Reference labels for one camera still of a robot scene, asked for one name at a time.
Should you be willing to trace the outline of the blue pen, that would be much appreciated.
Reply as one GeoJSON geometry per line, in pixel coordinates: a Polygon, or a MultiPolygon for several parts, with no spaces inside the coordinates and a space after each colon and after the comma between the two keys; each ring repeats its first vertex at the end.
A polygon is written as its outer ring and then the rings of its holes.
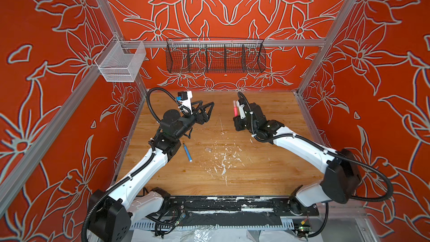
{"type": "Polygon", "coordinates": [[[184,148],[184,151],[185,151],[185,153],[186,153],[186,155],[187,155],[188,161],[189,161],[189,162],[193,162],[193,159],[192,159],[192,157],[191,157],[191,154],[190,154],[190,152],[189,152],[189,149],[188,149],[188,147],[186,146],[186,144],[185,144],[185,143],[183,143],[183,148],[184,148]]]}

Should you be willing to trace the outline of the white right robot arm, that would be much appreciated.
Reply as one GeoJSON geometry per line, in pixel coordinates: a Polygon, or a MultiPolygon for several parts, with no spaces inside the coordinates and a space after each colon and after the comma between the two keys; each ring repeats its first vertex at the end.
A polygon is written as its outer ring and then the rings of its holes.
{"type": "Polygon", "coordinates": [[[324,175],[322,180],[300,186],[291,194],[296,204],[301,207],[331,201],[345,204],[352,199],[361,176],[357,164],[352,162],[351,152],[325,147],[300,136],[279,121],[267,120],[255,103],[246,104],[239,100],[236,106],[238,112],[234,124],[237,131],[248,130],[257,141],[294,153],[324,175]]]}

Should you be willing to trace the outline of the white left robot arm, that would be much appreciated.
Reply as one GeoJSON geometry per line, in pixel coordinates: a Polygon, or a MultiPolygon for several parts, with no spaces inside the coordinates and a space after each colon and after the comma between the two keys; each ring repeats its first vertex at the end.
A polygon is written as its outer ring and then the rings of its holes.
{"type": "Polygon", "coordinates": [[[180,100],[177,110],[165,112],[159,120],[155,136],[149,141],[150,148],[142,160],[120,181],[107,190],[97,190],[88,204],[81,240],[88,241],[91,232],[103,242],[120,242],[131,225],[144,217],[154,218],[159,212],[164,197],[157,191],[150,191],[138,198],[140,190],[163,168],[181,147],[180,139],[189,137],[195,124],[209,122],[215,104],[202,101],[180,100]]]}

